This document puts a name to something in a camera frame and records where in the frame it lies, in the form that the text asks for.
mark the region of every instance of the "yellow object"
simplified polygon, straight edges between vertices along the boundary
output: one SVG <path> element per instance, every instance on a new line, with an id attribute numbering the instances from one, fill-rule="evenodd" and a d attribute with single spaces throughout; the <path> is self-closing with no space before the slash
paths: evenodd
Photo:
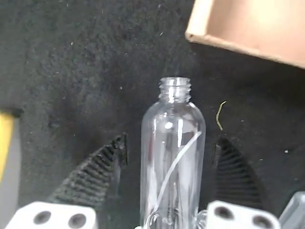
<path id="1" fill-rule="evenodd" d="M 13 126 L 14 117 L 10 114 L 0 113 L 0 182 L 10 148 Z"/>
<path id="2" fill-rule="evenodd" d="M 216 123 L 217 123 L 217 125 L 219 126 L 219 129 L 220 129 L 221 131 L 223 131 L 223 127 L 222 127 L 222 125 L 221 125 L 220 122 L 219 122 L 219 114 L 220 114 L 220 112 L 221 112 L 221 109 L 222 109 L 223 105 L 224 105 L 226 102 L 227 102 L 227 101 L 223 101 L 223 102 L 220 104 L 219 109 L 218 109 L 217 114 L 216 114 Z"/>

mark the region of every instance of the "screw hole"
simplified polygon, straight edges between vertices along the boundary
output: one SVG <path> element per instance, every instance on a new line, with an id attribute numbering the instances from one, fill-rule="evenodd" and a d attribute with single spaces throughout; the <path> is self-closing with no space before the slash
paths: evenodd
<path id="1" fill-rule="evenodd" d="M 218 207 L 214 211 L 215 215 L 224 218 L 224 219 L 234 219 L 233 213 L 225 208 L 225 207 Z"/>
<path id="2" fill-rule="evenodd" d="M 69 227 L 72 229 L 82 228 L 86 224 L 86 217 L 84 214 L 76 214 L 69 220 Z"/>
<path id="3" fill-rule="evenodd" d="M 35 216 L 34 223 L 37 225 L 44 224 L 49 221 L 50 217 L 51 213 L 49 211 L 42 211 Z"/>
<path id="4" fill-rule="evenodd" d="M 272 229 L 273 225 L 267 218 L 263 216 L 255 216 L 253 218 L 253 224 L 264 229 Z"/>

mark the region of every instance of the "gray object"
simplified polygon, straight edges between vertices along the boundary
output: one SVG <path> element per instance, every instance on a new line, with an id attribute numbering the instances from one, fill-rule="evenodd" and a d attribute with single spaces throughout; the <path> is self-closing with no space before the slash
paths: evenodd
<path id="1" fill-rule="evenodd" d="M 292 196 L 279 221 L 282 229 L 305 229 L 305 191 Z"/>

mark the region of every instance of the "white speck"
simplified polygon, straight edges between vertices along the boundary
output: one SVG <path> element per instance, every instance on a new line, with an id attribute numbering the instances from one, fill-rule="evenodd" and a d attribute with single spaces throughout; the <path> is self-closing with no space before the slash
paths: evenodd
<path id="1" fill-rule="evenodd" d="M 170 129 L 170 128 L 172 128 L 172 126 L 173 126 L 173 124 L 171 122 L 167 122 L 165 124 L 165 129 Z"/>

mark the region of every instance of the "cardboard box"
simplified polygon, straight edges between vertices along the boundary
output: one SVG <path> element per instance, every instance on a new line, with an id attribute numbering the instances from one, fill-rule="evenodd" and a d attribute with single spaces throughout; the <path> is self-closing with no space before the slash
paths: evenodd
<path id="1" fill-rule="evenodd" d="M 185 36 L 305 68 L 305 1 L 195 0 Z"/>

